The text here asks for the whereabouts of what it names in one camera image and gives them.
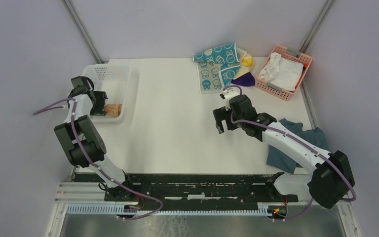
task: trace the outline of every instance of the white cloth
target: white cloth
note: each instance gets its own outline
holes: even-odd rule
[[[259,78],[282,89],[295,91],[303,72],[303,64],[287,60],[272,53],[268,63],[259,72]]]

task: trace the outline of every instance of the metal base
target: metal base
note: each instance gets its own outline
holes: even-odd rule
[[[69,204],[66,214],[142,215],[150,211],[126,211],[124,204]],[[240,211],[158,211],[152,215],[163,216],[271,216],[267,205],[258,205],[257,210]]]
[[[197,177],[201,178],[202,175],[195,175],[194,178]],[[252,179],[257,182],[255,183],[256,185],[263,185],[264,180],[269,179],[270,177],[271,175],[252,175]],[[117,212],[108,213],[108,208],[118,207],[118,205],[123,207],[127,205],[136,205],[137,200],[121,202],[104,201],[105,192],[98,188],[98,182],[101,180],[98,176],[76,174],[76,181],[82,181],[81,179],[87,179],[88,182],[60,184],[45,236],[83,236],[85,233],[89,236],[98,236],[101,234],[104,236],[117,236],[118,231],[114,231],[113,228],[119,228],[122,233],[128,233],[129,231],[130,236],[146,236],[152,234],[152,228],[150,228],[151,225],[163,226],[165,224],[171,224],[173,226],[162,228],[166,233],[162,234],[162,232],[160,234],[161,236],[169,236],[171,228],[176,227],[177,231],[181,230],[182,225],[178,225],[179,223],[176,223],[177,220],[182,220],[183,224],[185,224],[184,226],[192,227],[192,232],[194,232],[195,235],[189,236],[229,236],[232,235],[231,233],[234,233],[236,236],[240,235],[241,230],[253,231],[250,232],[250,234],[243,232],[246,236],[270,236],[271,234],[275,235],[278,233],[282,236],[304,236],[305,231],[307,233],[315,233],[317,236],[343,236],[345,233],[345,236],[347,237],[361,236],[351,204],[343,201],[337,203],[338,207],[333,210],[322,209],[317,203],[314,203],[308,214],[296,221],[285,223],[270,224],[268,217],[256,217],[263,215],[260,213],[261,208],[266,208],[268,206],[272,209],[272,206],[282,205],[282,201],[266,203],[259,202],[256,205],[257,212],[160,211],[153,217],[144,218],[138,222],[119,222],[117,219],[113,218],[113,216],[115,217],[117,215]],[[305,204],[306,202],[304,201],[289,201],[289,216],[302,211]],[[341,214],[341,220],[338,218],[338,209]],[[108,233],[101,233],[101,230],[108,230]]]
[[[286,200],[270,182],[278,177],[275,175],[127,174],[127,177],[134,190],[162,200],[162,211],[166,213],[257,215],[262,214],[258,212],[258,202]],[[78,183],[102,181],[96,174],[76,174],[74,178]],[[298,201],[296,195],[288,195],[287,199]],[[127,201],[136,203],[137,200],[133,195]],[[124,199],[105,192],[104,202],[124,204]],[[144,211],[155,210],[159,205],[148,198],[145,203]]]

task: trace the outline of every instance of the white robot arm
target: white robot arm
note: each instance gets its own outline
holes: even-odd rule
[[[216,128],[224,132],[222,121],[228,130],[242,128],[248,136],[255,137],[276,147],[300,164],[309,174],[309,192],[320,205],[331,208],[355,185],[347,156],[334,154],[316,147],[287,130],[267,113],[258,114],[246,95],[226,88],[220,97],[225,106],[213,111]],[[283,195],[293,194],[288,174],[281,173],[274,186]]]
[[[64,123],[54,128],[56,136],[72,165],[91,169],[105,181],[108,191],[118,193],[120,189],[114,180],[127,186],[125,173],[106,155],[104,141],[89,117],[105,115],[103,107],[107,96],[105,92],[93,91],[90,86],[92,83],[89,83],[86,77],[73,78],[72,84],[74,89],[69,94],[69,98],[73,100],[68,101],[69,113]],[[72,115],[75,118],[75,130],[92,163],[86,159],[74,136],[71,126]]]

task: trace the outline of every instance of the white wall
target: white wall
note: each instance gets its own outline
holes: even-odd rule
[[[325,0],[73,0],[103,60],[191,57],[236,41],[298,49]]]
[[[379,236],[379,1],[340,0],[310,51],[304,79],[332,150],[345,152],[367,237]]]
[[[0,236],[44,233],[72,167],[53,132],[66,111],[31,114],[66,97],[89,64],[61,1],[0,0]]]

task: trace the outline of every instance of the metal floor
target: metal floor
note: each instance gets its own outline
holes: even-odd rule
[[[288,216],[303,206],[289,206]],[[110,215],[67,214],[61,237],[345,237],[338,208],[312,206],[304,216],[272,223],[261,216],[151,216],[124,222]]]

